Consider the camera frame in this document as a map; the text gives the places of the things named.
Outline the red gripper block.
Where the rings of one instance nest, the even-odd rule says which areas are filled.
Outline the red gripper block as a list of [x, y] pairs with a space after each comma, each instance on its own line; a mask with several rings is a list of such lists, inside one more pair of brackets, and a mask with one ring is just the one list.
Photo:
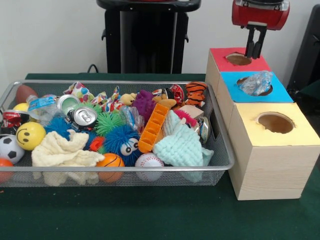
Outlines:
[[[234, 0], [232, 2], [232, 23], [249, 30], [245, 56], [260, 58], [267, 29], [278, 31], [285, 25], [290, 12], [288, 0]], [[259, 31], [258, 41], [254, 42], [255, 26]]]

